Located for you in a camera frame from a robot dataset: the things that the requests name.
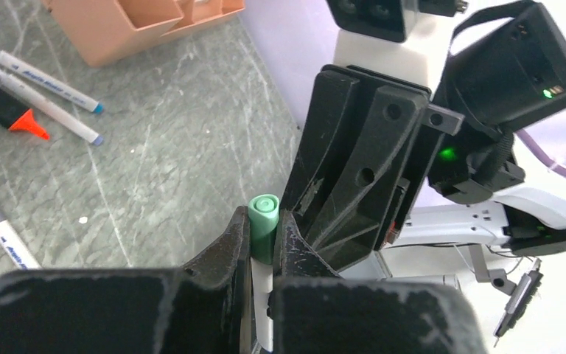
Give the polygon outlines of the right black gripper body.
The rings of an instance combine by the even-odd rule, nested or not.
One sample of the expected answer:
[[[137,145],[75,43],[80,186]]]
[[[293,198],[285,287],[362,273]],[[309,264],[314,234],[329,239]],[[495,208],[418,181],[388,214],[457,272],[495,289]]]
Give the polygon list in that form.
[[[463,121],[463,114],[437,105],[429,105],[421,115],[420,129],[413,138],[392,205],[381,228],[381,247],[389,246],[398,239],[444,139],[456,135]]]

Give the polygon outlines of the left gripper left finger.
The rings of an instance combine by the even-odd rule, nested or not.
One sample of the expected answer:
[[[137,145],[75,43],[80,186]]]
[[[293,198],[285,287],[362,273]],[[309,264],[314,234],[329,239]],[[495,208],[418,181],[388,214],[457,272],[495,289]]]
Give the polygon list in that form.
[[[12,271],[0,276],[0,353],[249,353],[249,222],[174,268]]]

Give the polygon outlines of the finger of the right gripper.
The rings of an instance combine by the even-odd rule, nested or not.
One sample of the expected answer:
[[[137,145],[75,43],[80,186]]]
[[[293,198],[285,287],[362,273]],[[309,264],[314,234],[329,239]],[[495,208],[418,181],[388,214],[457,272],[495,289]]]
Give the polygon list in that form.
[[[371,98],[357,136],[338,153],[342,168],[315,220],[307,242],[334,269],[367,257],[385,237],[410,183],[398,188],[428,106],[427,93],[382,86]]]
[[[309,111],[282,207],[294,213],[301,230],[308,230],[345,162],[338,155],[349,147],[360,80],[341,66],[326,65],[315,78]]]

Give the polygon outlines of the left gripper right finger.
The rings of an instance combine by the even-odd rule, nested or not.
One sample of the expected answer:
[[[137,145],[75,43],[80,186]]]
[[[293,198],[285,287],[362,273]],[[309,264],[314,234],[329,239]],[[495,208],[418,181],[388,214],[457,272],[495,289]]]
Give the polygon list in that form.
[[[275,353],[484,353],[463,294],[432,282],[347,280],[283,211],[270,296]]]

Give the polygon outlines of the green capped white marker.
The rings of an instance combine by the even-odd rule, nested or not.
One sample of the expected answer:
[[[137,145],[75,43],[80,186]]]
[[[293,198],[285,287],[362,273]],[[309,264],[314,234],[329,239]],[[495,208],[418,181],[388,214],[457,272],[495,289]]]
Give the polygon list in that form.
[[[279,198],[258,195],[248,203],[251,238],[251,277],[253,286],[256,340],[263,350],[273,352],[273,320],[268,315],[273,290],[273,249],[279,224]]]

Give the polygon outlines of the red capped white marker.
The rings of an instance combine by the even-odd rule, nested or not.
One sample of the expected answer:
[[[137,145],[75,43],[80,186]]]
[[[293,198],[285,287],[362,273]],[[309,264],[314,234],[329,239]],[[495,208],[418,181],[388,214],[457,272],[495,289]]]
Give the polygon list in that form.
[[[56,122],[59,122],[63,127],[67,128],[81,139],[94,146],[99,146],[103,143],[104,139],[99,133],[79,121],[68,111],[65,111],[63,108],[53,103],[40,92],[14,77],[12,74],[7,74],[0,69],[0,81],[14,94],[18,95],[35,108],[38,108],[41,112],[48,117],[51,117]]]

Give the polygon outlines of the black orange highlighter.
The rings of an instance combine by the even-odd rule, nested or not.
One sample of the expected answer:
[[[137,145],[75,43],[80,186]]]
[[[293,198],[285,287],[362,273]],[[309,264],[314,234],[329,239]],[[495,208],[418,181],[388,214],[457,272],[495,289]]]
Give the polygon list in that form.
[[[33,110],[1,88],[0,126],[9,131],[25,131],[43,140],[50,140],[50,135],[35,121]]]

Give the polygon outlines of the blue capped white marker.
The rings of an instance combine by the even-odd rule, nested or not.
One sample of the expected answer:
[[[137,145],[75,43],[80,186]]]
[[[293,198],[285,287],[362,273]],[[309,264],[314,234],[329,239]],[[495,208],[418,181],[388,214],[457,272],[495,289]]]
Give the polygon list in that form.
[[[0,65],[91,113],[100,114],[103,112],[104,107],[98,100],[11,55],[9,52],[0,50]]]

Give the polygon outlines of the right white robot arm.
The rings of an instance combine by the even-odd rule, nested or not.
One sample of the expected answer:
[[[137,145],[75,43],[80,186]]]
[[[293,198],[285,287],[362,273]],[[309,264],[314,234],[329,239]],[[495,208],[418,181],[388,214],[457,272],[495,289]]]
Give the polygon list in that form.
[[[341,270],[385,247],[566,251],[566,166],[526,128],[566,109],[566,40],[542,3],[329,1],[281,207]]]

